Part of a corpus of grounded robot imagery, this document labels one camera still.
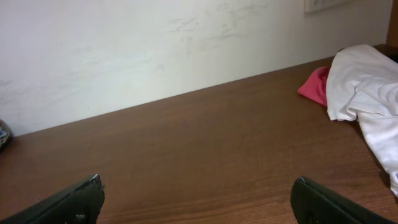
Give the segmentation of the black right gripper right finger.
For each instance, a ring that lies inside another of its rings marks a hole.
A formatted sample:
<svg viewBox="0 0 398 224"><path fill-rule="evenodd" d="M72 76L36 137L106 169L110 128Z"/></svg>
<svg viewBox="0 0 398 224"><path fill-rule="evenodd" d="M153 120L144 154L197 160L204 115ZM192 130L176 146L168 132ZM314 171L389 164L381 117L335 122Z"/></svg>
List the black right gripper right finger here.
<svg viewBox="0 0 398 224"><path fill-rule="evenodd" d="M298 177L290 204L298 224L394 224L308 177Z"/></svg>

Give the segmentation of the white printed t-shirt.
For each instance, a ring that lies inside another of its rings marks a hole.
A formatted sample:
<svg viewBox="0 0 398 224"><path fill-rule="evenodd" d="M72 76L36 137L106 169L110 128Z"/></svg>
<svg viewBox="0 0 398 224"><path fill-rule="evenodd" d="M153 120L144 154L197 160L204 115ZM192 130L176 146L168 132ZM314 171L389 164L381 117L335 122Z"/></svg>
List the white printed t-shirt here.
<svg viewBox="0 0 398 224"><path fill-rule="evenodd" d="M369 45L339 51L326 82L331 120L358 121L397 193L397 62Z"/></svg>

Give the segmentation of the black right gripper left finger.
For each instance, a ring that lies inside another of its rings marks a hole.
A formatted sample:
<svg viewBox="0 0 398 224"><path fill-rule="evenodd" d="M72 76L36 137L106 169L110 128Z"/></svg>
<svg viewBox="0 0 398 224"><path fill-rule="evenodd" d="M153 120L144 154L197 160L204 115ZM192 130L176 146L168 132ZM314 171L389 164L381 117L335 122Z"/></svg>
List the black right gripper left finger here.
<svg viewBox="0 0 398 224"><path fill-rule="evenodd" d="M104 185L95 174L1 220L1 224L96 224L104 200Z"/></svg>

